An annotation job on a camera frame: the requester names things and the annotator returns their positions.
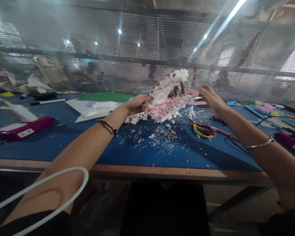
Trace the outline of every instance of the bracelet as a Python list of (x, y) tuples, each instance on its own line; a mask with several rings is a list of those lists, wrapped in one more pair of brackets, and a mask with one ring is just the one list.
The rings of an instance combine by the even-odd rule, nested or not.
[(117, 135), (118, 134), (118, 130), (116, 130), (115, 128), (113, 128), (108, 122), (100, 119), (100, 120), (97, 120), (97, 122), (101, 123), (108, 131), (110, 134), (115, 134)]
[(246, 149), (254, 149), (254, 148), (257, 148), (257, 147), (259, 148), (259, 147), (263, 147), (263, 146), (265, 146), (265, 145), (267, 145), (267, 144), (269, 144), (271, 142), (274, 142), (274, 139), (270, 136), (269, 140), (266, 141), (263, 144), (259, 144), (259, 145), (255, 145), (255, 146), (246, 146), (246, 147), (244, 146), (244, 148), (246, 148)]

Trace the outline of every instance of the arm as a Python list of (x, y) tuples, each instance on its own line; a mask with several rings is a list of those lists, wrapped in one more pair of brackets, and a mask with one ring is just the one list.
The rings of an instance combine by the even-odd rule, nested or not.
[[(207, 104), (198, 107), (211, 109), (224, 120), (244, 146), (262, 144), (269, 139), (268, 135), (226, 105), (211, 86), (203, 85), (200, 93), (203, 98), (196, 101), (206, 101)], [(277, 142), (250, 149), (249, 153), (278, 189), (282, 208), (295, 209), (295, 157)]]
[[(136, 96), (120, 105), (104, 120), (115, 129), (119, 129), (128, 115), (142, 112), (141, 105), (151, 99), (150, 96)], [(96, 123), (70, 143), (40, 175), (37, 181), (71, 167), (84, 167), (90, 170), (113, 136), (102, 124)], [(27, 215), (46, 210), (56, 210), (72, 197), (82, 181), (83, 173), (73, 171), (41, 184), (24, 195), (6, 219), (4, 225)], [(72, 206), (73, 204), (70, 204), (65, 209), (68, 214), (71, 213)]]

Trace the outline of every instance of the wooden table edge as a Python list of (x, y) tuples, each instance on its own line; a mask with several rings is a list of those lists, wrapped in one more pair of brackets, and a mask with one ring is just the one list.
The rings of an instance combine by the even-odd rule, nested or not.
[[(0, 170), (22, 170), (42, 172), (51, 162), (0, 159)], [(143, 167), (119, 165), (95, 165), (91, 173), (109, 177), (137, 177), (158, 179), (189, 179), (202, 181), (220, 181), (228, 184), (245, 184), (256, 186), (272, 186), (273, 183), (264, 172), (233, 171), (196, 168)]]

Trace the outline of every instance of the white cable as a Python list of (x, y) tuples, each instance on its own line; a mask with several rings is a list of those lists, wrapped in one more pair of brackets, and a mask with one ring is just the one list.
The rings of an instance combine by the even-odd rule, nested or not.
[(61, 211), (63, 211), (69, 204), (71, 204), (77, 197), (78, 195), (82, 192), (82, 190), (84, 189), (88, 179), (89, 179), (89, 172), (83, 168), (83, 167), (73, 167), (73, 168), (69, 168), (69, 169), (65, 169), (62, 171), (59, 171), (58, 173), (55, 173), (51, 176), (48, 176), (47, 178), (44, 178), (34, 184), (32, 184), (31, 186), (27, 187), (26, 189), (23, 189), (22, 191), (18, 192), (17, 194), (13, 195), (12, 197), (9, 197), (7, 200), (3, 201), (0, 203), (0, 208), (4, 207), (5, 205), (9, 204), (10, 202), (12, 202), (13, 200), (17, 199), (18, 197), (22, 196), (23, 194), (27, 193), (28, 191), (32, 190), (33, 188), (37, 187), (38, 185), (67, 172), (71, 172), (74, 170), (81, 170), (84, 173), (84, 179), (83, 179), (83, 183), (81, 184), (80, 188), (78, 189), (78, 191), (72, 196), (72, 198), (70, 198), (66, 203), (64, 203), (61, 207), (59, 207), (57, 210), (55, 210), (54, 212), (52, 212), (50, 215), (46, 216), (45, 218), (41, 219), (40, 221), (38, 221), (37, 223), (31, 225), (30, 227), (22, 230), (21, 232), (18, 232), (17, 234), (13, 235), (13, 236), (23, 236), (25, 234), (28, 234), (29, 232), (33, 231), (34, 229), (38, 228), (39, 226), (43, 225), (44, 223), (46, 223), (47, 221), (49, 221), (50, 219), (52, 219), (53, 217), (55, 217), (56, 215), (58, 215)]

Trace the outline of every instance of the purple paper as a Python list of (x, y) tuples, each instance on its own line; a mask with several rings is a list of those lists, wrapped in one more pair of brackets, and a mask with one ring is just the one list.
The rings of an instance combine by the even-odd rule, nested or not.
[(86, 107), (91, 107), (91, 106), (93, 106), (95, 103), (97, 103), (97, 101), (89, 101), (85, 106), (86, 106)]

